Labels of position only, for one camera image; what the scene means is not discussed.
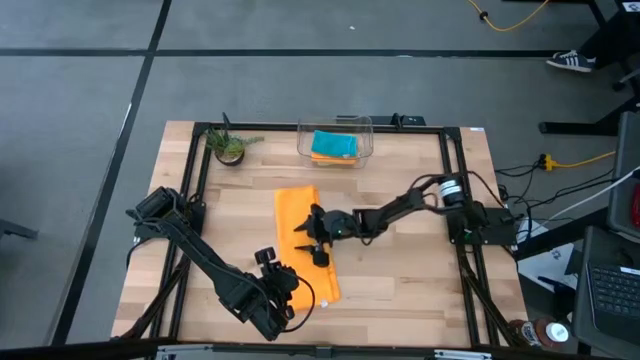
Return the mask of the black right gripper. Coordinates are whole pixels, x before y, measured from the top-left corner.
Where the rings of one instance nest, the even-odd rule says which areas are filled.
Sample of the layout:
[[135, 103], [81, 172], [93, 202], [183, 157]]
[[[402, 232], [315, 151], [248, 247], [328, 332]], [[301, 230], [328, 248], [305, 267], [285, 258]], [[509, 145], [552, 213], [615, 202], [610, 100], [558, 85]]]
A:
[[[306, 231], [316, 242], [328, 243], [332, 247], [334, 241], [356, 236], [356, 222], [349, 213], [341, 210], [325, 211], [318, 204], [312, 204], [308, 218], [294, 231]], [[294, 249], [320, 251], [320, 244], [296, 246]]]

